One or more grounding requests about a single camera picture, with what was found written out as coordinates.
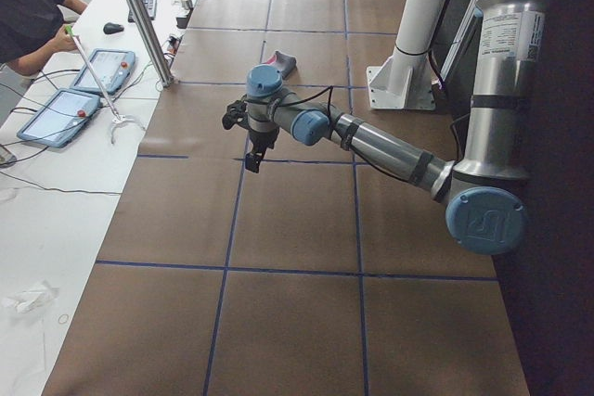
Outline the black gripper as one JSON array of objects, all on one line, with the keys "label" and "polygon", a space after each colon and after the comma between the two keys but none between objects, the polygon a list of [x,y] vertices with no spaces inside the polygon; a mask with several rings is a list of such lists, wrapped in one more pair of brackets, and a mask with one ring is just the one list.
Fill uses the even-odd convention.
[{"label": "black gripper", "polygon": [[251,129],[249,138],[252,142],[252,150],[245,155],[245,169],[249,172],[258,173],[265,152],[268,149],[275,148],[278,139],[278,128],[267,132],[258,132]]}]

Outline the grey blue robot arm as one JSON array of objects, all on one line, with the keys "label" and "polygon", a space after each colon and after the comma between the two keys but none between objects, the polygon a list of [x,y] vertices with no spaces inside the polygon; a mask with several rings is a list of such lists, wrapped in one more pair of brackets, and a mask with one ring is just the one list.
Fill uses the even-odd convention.
[{"label": "grey blue robot arm", "polygon": [[466,146],[459,161],[441,160],[330,103],[298,97],[283,83],[293,66],[287,57],[273,57],[248,73],[245,95],[227,108],[224,125],[248,131],[249,171],[258,171],[280,132],[307,146],[325,138],[444,203],[447,228],[465,249],[485,255],[513,250],[528,224],[519,199],[528,177],[519,159],[520,144],[553,1],[471,0],[467,13],[482,24]]}]

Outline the person's hand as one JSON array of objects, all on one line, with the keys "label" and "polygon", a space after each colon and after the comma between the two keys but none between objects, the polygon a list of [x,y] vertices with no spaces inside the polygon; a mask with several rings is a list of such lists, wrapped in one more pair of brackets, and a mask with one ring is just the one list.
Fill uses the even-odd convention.
[{"label": "person's hand", "polygon": [[50,45],[54,52],[67,52],[77,49],[73,38],[64,31],[58,31],[51,39]]}]

